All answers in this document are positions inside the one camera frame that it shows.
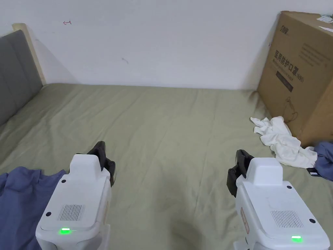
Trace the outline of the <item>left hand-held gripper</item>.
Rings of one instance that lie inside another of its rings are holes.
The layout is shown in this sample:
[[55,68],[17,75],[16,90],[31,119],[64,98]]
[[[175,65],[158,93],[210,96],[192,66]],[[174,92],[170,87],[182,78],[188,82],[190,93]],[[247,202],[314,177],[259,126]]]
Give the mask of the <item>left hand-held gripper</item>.
[[106,217],[115,175],[105,141],[98,141],[87,154],[75,154],[36,227],[41,249],[107,250],[111,229]]

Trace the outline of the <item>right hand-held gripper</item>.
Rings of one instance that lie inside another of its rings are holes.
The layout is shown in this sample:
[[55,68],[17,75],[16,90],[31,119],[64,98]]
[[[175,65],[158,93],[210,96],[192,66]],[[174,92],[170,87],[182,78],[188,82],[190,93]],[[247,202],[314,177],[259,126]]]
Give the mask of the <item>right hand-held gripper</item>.
[[228,169],[227,188],[244,237],[235,250],[328,250],[330,241],[275,158],[254,158],[243,149]]

